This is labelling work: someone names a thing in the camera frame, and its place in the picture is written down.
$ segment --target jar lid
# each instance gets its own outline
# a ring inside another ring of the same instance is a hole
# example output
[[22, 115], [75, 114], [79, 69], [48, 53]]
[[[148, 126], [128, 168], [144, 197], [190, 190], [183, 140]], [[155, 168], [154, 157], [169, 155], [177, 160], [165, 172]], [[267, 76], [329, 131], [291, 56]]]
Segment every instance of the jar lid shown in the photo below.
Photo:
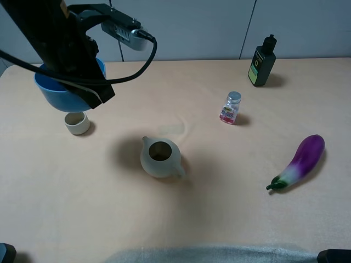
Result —
[[239, 92], [230, 92], [228, 94], [228, 97], [231, 100], [235, 100], [235, 101], [238, 101], [238, 102], [240, 102], [240, 100], [241, 100], [241, 94]]

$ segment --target black bottle cap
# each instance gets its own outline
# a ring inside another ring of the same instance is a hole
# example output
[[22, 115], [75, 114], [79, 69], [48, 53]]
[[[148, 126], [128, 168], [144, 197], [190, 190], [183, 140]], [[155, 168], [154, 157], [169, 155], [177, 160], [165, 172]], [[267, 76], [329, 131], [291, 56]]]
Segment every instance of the black bottle cap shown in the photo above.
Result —
[[275, 48], [275, 44], [276, 44], [276, 39], [274, 38], [274, 35], [270, 35], [269, 37], [266, 37], [262, 45], [262, 49], [261, 49], [262, 53], [266, 55], [272, 54]]

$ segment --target jar label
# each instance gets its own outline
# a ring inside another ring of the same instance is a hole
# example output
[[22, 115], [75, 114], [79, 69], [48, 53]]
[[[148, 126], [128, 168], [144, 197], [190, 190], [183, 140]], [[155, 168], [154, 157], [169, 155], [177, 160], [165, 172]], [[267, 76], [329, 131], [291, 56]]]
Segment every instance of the jar label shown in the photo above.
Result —
[[234, 119], [234, 109], [229, 107], [223, 107], [220, 118], [226, 122], [231, 122]]

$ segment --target white ceramic cup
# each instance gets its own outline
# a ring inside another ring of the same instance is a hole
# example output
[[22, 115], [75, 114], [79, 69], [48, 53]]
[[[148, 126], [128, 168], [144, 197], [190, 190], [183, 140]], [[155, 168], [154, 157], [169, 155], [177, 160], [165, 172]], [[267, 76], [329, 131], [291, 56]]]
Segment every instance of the white ceramic cup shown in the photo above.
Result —
[[90, 121], [84, 112], [68, 113], [65, 117], [65, 124], [74, 135], [83, 134], [90, 127]]

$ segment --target purple eggplant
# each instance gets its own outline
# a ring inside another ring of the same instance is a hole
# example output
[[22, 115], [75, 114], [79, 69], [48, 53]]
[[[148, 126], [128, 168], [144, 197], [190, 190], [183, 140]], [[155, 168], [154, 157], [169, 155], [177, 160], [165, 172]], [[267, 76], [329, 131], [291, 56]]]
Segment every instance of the purple eggplant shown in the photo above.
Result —
[[301, 142], [291, 163], [280, 175], [273, 178], [266, 189], [284, 189], [305, 178], [317, 165], [323, 154], [324, 146], [324, 139], [320, 135], [308, 136]]

